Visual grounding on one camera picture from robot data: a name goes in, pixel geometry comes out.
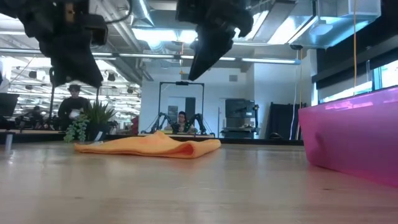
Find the wooden table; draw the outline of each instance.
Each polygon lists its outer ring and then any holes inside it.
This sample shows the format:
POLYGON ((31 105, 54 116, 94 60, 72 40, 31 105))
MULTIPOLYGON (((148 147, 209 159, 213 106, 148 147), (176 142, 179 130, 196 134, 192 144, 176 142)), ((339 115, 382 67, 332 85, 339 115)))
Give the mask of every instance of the wooden table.
MULTIPOLYGON (((138 136, 148 136, 150 134, 138 134, 138 136)), ((215 138, 212 134, 206 135, 193 135, 193 134, 166 134, 169 137, 180 137, 180 138, 215 138)))
POLYGON ((396 224, 398 189, 310 167, 302 147, 224 145, 199 159, 0 152, 1 223, 396 224))

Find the monitor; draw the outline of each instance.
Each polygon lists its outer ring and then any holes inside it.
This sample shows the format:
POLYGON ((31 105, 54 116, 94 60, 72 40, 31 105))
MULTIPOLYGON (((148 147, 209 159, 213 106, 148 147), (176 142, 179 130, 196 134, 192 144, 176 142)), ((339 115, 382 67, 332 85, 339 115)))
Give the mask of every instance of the monitor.
POLYGON ((225 100, 226 118, 255 118, 254 101, 245 99, 225 100))
POLYGON ((0 93, 0 116, 12 116, 19 94, 0 93))

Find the orange towel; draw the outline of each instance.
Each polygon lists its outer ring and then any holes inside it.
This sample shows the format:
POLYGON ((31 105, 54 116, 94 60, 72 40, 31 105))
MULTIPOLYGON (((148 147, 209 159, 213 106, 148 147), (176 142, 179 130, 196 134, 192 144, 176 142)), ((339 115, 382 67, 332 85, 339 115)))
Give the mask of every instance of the orange towel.
POLYGON ((220 146, 220 140, 216 139, 202 142, 179 142, 158 131, 146 137, 123 138, 100 145, 75 144, 75 150, 82 153, 129 154, 194 159, 212 152, 220 146))

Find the pink bin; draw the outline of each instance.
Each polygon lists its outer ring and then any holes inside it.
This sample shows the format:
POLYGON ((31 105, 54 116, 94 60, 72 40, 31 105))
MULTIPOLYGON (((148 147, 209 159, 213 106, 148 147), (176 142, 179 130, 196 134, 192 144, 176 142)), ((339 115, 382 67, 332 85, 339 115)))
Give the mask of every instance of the pink bin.
POLYGON ((301 109, 312 165, 398 187, 398 87, 301 109))

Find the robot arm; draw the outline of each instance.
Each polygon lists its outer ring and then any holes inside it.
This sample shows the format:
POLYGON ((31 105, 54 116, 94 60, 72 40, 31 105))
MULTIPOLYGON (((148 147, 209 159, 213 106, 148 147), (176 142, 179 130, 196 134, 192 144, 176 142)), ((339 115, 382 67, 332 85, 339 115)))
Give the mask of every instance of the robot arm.
POLYGON ((162 130, 165 120, 167 120, 167 122, 171 125, 171 127, 173 129, 173 133, 177 133, 178 132, 178 127, 177 127, 177 130, 175 130, 175 125, 173 124, 173 121, 170 119, 170 117, 167 114, 162 113, 162 112, 160 112, 159 115, 157 116, 157 119, 156 119, 154 125, 150 129, 150 133, 153 134, 157 130, 162 130))
POLYGON ((200 134, 206 134, 206 128, 205 125, 203 125, 203 116, 199 113, 193 115, 188 121, 190 126, 195 124, 195 120, 198 121, 200 134))
MULTIPOLYGON (((89 3, 90 0, 0 0, 0 13, 18 18, 26 35, 36 38, 40 51, 51 58, 54 75, 50 77, 55 86, 73 80, 95 88, 101 86, 103 77, 90 45, 106 43, 110 22, 90 14, 89 3)), ((232 48, 235 28, 240 30, 240 37, 245 37, 254 22, 246 0, 178 0, 176 20, 197 24, 198 40, 192 44, 195 55, 189 75, 192 81, 232 48)))
POLYGON ((51 58, 55 86, 79 80, 100 87, 103 77, 90 45, 104 45, 105 20, 89 14, 89 0, 0 0, 0 13, 18 18, 28 37, 39 41, 40 51, 51 58))

